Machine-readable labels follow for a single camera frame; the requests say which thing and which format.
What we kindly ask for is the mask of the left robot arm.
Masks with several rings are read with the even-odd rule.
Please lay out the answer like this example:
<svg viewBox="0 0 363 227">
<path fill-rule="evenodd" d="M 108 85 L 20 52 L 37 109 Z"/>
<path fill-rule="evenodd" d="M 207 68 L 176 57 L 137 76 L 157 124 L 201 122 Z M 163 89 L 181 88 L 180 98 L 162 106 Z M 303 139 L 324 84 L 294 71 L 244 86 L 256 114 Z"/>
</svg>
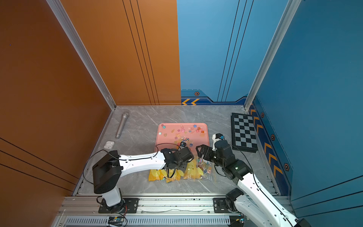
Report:
<svg viewBox="0 0 363 227">
<path fill-rule="evenodd" d="M 188 147 L 164 148 L 143 155 L 120 155 L 112 150 L 92 167 L 94 193 L 102 197 L 99 213 L 126 212 L 126 202 L 117 183 L 121 177 L 147 170 L 185 171 L 194 159 Z"/>
</svg>

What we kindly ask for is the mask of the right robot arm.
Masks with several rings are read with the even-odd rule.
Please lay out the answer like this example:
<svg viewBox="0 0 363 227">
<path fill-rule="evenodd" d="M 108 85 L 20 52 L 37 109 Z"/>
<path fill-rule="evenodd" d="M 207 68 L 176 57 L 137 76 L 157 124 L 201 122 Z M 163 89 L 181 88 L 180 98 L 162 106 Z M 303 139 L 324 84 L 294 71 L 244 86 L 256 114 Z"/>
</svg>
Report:
<svg viewBox="0 0 363 227">
<path fill-rule="evenodd" d="M 235 158 L 227 141 L 216 141 L 213 147 L 200 145 L 196 150 L 200 158 L 222 167 L 225 176 L 238 186 L 226 195 L 230 211 L 246 215 L 258 227 L 310 226 L 306 219 L 298 219 L 269 193 L 252 168 Z"/>
</svg>

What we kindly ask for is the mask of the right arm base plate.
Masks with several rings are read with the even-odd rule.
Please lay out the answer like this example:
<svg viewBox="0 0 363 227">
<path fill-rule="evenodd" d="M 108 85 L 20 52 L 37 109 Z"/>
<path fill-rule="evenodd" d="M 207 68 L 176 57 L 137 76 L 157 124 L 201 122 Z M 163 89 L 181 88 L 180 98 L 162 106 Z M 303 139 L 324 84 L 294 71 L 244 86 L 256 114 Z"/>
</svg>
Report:
<svg viewBox="0 0 363 227">
<path fill-rule="evenodd" d="M 236 209 L 232 206 L 232 202 L 227 198 L 213 198 L 214 213 L 236 213 Z"/>
</svg>

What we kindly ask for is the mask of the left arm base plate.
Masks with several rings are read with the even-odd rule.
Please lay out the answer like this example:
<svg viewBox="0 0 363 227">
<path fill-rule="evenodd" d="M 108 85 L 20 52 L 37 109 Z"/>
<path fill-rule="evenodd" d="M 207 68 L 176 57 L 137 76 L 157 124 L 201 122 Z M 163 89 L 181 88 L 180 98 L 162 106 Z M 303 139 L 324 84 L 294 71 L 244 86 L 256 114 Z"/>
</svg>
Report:
<svg viewBox="0 0 363 227">
<path fill-rule="evenodd" d="M 120 203 L 109 207 L 107 206 L 105 199 L 102 199 L 101 201 L 99 201 L 98 198 L 96 199 L 96 202 L 99 204 L 98 213 L 102 214 L 135 214 L 137 213 L 139 201 L 139 198 L 123 198 Z"/>
</svg>

